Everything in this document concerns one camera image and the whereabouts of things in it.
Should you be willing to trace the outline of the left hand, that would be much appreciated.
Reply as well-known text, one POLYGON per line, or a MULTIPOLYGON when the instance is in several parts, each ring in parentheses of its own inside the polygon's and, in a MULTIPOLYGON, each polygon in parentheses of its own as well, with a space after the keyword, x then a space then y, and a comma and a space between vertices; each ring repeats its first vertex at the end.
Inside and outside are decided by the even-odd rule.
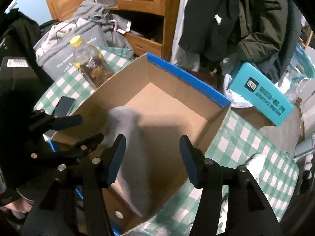
POLYGON ((1 211, 15 211, 21 213, 30 212, 32 205, 23 197, 21 198, 7 198, 1 200, 1 211))

